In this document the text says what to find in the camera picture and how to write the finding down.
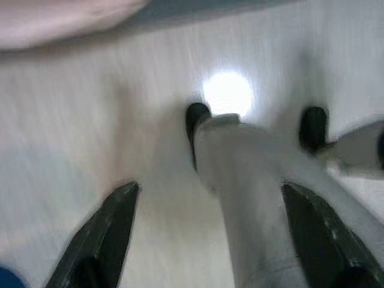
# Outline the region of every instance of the white floor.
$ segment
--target white floor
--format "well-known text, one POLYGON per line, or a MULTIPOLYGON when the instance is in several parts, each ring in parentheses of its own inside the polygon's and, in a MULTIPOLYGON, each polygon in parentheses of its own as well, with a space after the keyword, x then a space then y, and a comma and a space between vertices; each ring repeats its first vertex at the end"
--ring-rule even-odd
MULTIPOLYGON (((381 0, 299 1, 174 25, 0 56, 0 263, 30 287, 130 178, 143 191, 120 287, 233 287, 220 207, 184 132, 185 107, 217 73, 252 86, 245 121, 292 141, 308 104, 328 106, 331 139, 384 116, 381 0)), ((339 178, 384 222, 383 181, 339 178)))

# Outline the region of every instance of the gray fabric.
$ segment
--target gray fabric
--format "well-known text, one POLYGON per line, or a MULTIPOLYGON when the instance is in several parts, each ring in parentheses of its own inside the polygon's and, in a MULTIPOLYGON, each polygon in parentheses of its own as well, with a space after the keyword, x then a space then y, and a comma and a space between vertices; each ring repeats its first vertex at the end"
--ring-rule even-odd
POLYGON ((323 197, 384 265, 384 227, 284 139, 229 115, 204 122, 195 147, 200 178, 221 202, 237 288, 307 287, 290 237, 284 181, 323 197))

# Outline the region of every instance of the pink object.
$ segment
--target pink object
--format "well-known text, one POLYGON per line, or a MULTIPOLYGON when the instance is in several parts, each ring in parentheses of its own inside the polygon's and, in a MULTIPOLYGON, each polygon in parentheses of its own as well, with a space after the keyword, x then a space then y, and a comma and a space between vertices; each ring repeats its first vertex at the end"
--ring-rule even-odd
POLYGON ((105 30, 147 3, 148 0, 3 0, 0 50, 25 49, 105 30))

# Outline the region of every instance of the foot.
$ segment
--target foot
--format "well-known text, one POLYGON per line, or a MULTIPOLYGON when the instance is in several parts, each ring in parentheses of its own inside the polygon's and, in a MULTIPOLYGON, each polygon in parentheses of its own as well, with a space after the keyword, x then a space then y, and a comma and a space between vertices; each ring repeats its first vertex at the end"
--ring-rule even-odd
POLYGON ((304 110, 300 123, 301 147, 311 154, 326 146, 328 116, 323 108, 312 106, 304 110))
POLYGON ((207 120, 211 117, 211 112, 209 108, 203 103, 193 103, 189 105, 185 113, 185 127, 187 130, 188 140, 190 141, 192 157, 193 157, 193 166, 196 170, 196 158, 194 154, 194 133, 196 128, 204 120, 207 120))

